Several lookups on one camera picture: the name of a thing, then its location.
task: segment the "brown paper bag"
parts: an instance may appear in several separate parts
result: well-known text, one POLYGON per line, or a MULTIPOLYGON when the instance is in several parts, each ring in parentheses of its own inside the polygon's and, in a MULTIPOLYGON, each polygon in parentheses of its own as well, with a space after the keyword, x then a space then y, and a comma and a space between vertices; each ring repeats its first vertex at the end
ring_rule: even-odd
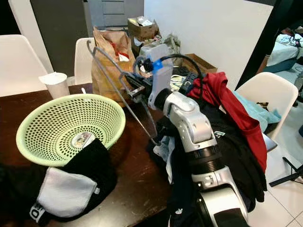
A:
MULTIPOLYGON (((132 48, 131 41, 128 38, 127 34, 123 31, 99 31, 94 28, 94 37, 96 41, 96 46, 102 48, 106 51, 109 56, 120 66, 120 68, 124 71, 131 72, 133 70, 133 64, 135 61, 132 48), (116 55, 117 53, 124 53, 129 56, 129 61, 119 61, 119 57, 116 55)), ((127 101, 130 101, 128 94, 126 93, 124 87, 119 81, 120 72, 113 65, 113 63, 102 53, 96 52, 96 57, 107 70, 108 76, 113 80, 116 87, 122 94, 123 98, 127 101)), ((115 92, 114 88, 107 80, 104 73, 98 68, 98 65, 95 61, 92 63, 92 82, 93 82, 93 93, 106 96, 110 99, 115 100, 120 104, 120 106, 124 107, 124 103, 120 99, 119 95, 115 92)), ((123 78, 125 84, 131 89, 131 86, 128 84, 125 78, 123 78)))

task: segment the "red jacket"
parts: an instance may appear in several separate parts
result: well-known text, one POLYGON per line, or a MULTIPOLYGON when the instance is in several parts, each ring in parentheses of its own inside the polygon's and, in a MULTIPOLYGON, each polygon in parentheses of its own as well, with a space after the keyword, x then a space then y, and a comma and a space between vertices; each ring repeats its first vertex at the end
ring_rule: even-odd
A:
MULTIPOLYGON (((227 114, 234 120, 245 136, 250 149, 265 172, 267 150, 262 137, 260 124, 247 114, 242 104, 226 87, 226 84, 227 78, 224 72, 208 73, 203 79, 203 99, 217 107, 220 105, 224 107, 227 114)), ((200 98, 200 87, 200 79, 195 79, 194 88, 187 96, 200 98)))

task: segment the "white plastic chair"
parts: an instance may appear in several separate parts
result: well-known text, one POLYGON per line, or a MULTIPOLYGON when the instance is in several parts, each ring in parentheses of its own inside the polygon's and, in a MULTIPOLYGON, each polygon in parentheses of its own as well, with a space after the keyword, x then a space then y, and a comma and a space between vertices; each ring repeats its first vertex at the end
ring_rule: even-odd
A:
POLYGON ((277 110, 281 115, 281 121, 268 135, 272 140, 279 133, 290 108, 298 97, 298 89, 295 85, 271 72, 259 73, 239 87, 237 92, 253 102, 268 102, 268 110, 277 110))
POLYGON ((47 71, 23 35, 0 35, 0 96, 45 90, 47 71))
POLYGON ((86 84, 91 83, 91 65, 93 57, 87 49, 86 42, 90 40, 90 48, 95 47, 94 38, 81 38, 76 42, 75 51, 75 83, 86 84))

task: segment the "wooden table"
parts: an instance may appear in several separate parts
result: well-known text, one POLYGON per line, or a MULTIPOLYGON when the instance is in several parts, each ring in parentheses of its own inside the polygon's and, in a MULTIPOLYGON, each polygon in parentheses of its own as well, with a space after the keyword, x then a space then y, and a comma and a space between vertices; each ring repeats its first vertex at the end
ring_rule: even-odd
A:
MULTIPOLYGON (((81 93, 81 87, 91 93, 91 84, 85 84, 71 86, 71 94, 81 93)), ((16 132, 31 111, 50 100, 47 90, 0 97, 0 163, 13 166, 31 165, 18 151, 16 132)), ((133 226, 165 209, 170 192, 167 179, 160 174, 145 151, 149 138, 128 111, 125 111, 125 115, 124 132, 109 151, 118 173, 115 189, 87 215, 68 223, 51 221, 48 227, 133 226)), ((152 115, 155 119, 161 117, 156 112, 152 112, 152 115)), ((37 226, 33 221, 26 223, 19 226, 37 226)))

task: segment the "paper cup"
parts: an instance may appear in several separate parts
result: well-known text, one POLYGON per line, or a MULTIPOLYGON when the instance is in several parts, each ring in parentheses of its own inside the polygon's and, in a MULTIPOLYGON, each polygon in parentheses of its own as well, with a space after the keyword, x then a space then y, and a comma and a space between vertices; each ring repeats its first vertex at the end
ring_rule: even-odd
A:
POLYGON ((46 85, 47 90, 53 99, 68 96, 70 94, 66 81, 67 75, 64 73, 54 72, 41 76, 39 79, 46 85))

